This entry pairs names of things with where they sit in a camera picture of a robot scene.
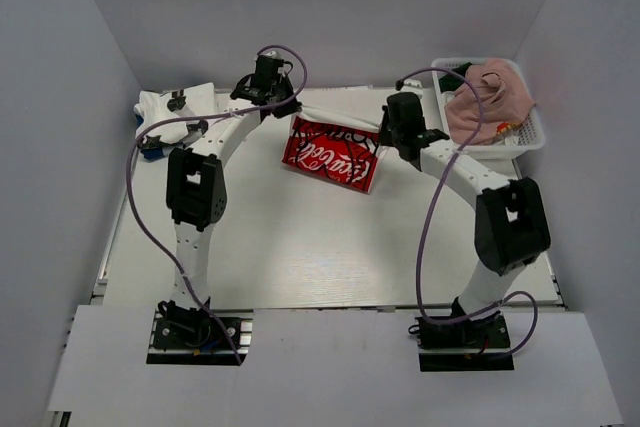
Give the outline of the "dark green t-shirt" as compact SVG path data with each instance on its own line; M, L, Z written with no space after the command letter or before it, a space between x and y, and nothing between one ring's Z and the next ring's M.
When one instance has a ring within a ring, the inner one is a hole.
M461 64L455 68L450 68L450 73L443 75L438 80L440 90L445 92L455 92L459 87L464 84L463 78L466 77L466 72L472 66L472 63L467 62Z

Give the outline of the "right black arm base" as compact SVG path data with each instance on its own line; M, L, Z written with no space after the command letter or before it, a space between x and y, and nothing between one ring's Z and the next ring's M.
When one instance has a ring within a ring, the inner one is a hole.
M509 332L501 314L443 326L417 318L408 334L417 341L421 372L514 370Z

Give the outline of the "white red-print t-shirt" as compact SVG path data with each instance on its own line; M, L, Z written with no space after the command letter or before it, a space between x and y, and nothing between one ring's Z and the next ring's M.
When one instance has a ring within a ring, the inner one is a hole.
M290 124L282 163L303 173L369 193L386 148L378 122L305 106Z

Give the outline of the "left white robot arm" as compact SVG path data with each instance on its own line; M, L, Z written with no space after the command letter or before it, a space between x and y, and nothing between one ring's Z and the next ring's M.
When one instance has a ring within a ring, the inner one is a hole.
M170 300L161 310L184 314L177 334L199 346L211 334L204 316L210 305L207 271L212 232L227 206L224 170L233 153L268 116L283 118L301 110L289 79L292 63L270 51L256 58L253 73L243 77L232 93L223 117L187 149L173 151L168 160L166 205L176 234L176 270Z

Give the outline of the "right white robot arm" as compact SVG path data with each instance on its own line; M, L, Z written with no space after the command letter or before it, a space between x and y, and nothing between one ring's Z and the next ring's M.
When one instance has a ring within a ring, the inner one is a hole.
M427 231L439 195L449 187L474 210L474 248L478 262L452 305L453 337L472 346L488 332L485 318L505 302L519 275L551 244L538 184L529 177L511 179L466 155L439 129L426 127L421 100L413 92L389 96L382 107L382 144L419 172L436 178L423 227Z

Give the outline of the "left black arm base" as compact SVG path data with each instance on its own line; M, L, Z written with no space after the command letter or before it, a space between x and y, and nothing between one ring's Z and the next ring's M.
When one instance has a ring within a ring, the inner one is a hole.
M223 315L227 335L233 341L240 360L236 359L225 334L214 321L205 324L199 333L187 332L155 313L150 334L146 363L177 366L233 366L246 358L251 344L253 318L244 315Z

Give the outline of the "pink t-shirt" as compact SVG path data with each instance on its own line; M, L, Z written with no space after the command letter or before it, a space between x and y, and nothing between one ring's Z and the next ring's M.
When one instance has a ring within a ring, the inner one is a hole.
M490 58L483 64L472 64L465 78L479 94L483 121L471 145L491 145L514 133L526 121L535 101L516 70L506 61ZM469 86L462 83L444 105L449 135L462 144L476 130L480 111Z

